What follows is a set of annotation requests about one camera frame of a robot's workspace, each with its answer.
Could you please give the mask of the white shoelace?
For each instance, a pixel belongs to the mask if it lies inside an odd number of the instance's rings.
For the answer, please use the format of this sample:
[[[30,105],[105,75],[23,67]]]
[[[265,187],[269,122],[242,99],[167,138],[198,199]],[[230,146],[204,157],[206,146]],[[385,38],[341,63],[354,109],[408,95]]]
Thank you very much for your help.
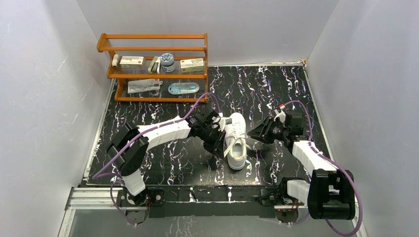
[[[247,144],[247,135],[246,133],[240,133],[236,135],[230,135],[225,137],[226,148],[224,150],[224,157],[226,157],[229,153],[231,153],[231,157],[235,158],[242,158],[247,155],[247,149],[251,147]],[[236,145],[241,146],[241,151],[239,153],[239,149],[235,149]]]

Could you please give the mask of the white sneaker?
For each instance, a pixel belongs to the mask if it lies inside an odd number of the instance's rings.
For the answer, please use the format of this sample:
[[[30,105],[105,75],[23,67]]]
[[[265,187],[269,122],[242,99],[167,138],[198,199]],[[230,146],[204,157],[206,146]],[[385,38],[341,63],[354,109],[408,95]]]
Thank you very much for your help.
[[[229,118],[231,123],[225,128],[224,156],[231,169],[240,170],[245,166],[247,157],[246,121],[239,112],[234,112]]]

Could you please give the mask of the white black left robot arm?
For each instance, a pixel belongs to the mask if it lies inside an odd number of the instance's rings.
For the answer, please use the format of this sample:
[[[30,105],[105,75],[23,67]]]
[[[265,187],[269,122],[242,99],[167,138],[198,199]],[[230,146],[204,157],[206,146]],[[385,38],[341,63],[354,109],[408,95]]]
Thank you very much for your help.
[[[151,148],[173,140],[198,137],[206,151],[221,158],[224,155],[225,127],[230,122],[231,119],[212,111],[208,114],[193,112],[184,118],[177,116],[166,122],[136,128],[126,123],[111,140],[106,153],[115,159],[115,166],[129,193],[128,199],[135,205],[143,205],[148,193],[140,167]]]

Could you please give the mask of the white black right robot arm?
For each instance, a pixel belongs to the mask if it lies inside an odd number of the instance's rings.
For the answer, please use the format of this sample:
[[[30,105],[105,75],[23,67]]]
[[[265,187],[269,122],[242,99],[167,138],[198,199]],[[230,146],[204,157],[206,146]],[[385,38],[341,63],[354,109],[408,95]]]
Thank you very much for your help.
[[[310,181],[284,177],[279,184],[278,197],[284,204],[295,200],[308,207],[314,219],[352,220],[355,217],[355,192],[350,184],[352,174],[339,170],[322,158],[314,142],[304,135],[303,115],[278,112],[266,118],[248,136],[265,144],[276,140],[298,159],[310,174]]]

